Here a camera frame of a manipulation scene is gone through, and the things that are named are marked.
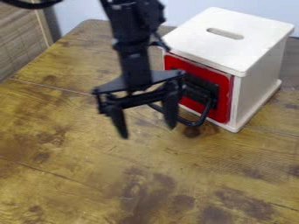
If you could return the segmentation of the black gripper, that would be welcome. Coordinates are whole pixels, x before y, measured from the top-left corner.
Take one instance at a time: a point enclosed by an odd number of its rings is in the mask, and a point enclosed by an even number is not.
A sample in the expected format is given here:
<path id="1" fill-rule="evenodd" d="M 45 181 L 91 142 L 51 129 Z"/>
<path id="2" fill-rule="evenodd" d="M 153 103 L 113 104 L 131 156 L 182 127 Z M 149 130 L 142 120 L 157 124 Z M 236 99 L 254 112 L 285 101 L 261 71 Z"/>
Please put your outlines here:
<path id="1" fill-rule="evenodd" d="M 119 52 L 118 56 L 122 67 L 121 76 L 93 90 L 99 113 L 107 114 L 118 134 L 129 139 L 123 109 L 163 102 L 163 118 L 173 130 L 178 123 L 185 71 L 153 70 L 146 49 L 139 52 Z"/>

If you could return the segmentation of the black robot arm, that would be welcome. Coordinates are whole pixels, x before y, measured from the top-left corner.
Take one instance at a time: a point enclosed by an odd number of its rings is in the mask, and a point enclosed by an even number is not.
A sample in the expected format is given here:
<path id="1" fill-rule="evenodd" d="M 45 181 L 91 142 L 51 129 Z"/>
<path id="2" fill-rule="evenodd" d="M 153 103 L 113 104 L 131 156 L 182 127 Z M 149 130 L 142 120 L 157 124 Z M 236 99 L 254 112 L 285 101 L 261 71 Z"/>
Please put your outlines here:
<path id="1" fill-rule="evenodd" d="M 183 71 L 151 69 L 149 48 L 170 47 L 158 33 L 165 22 L 165 5 L 159 0 L 101 0 L 110 19 L 122 74 L 94 88 L 98 111 L 109 116 L 123 138 L 129 138 L 125 110 L 157 102 L 167 126 L 178 123 L 183 94 Z"/>

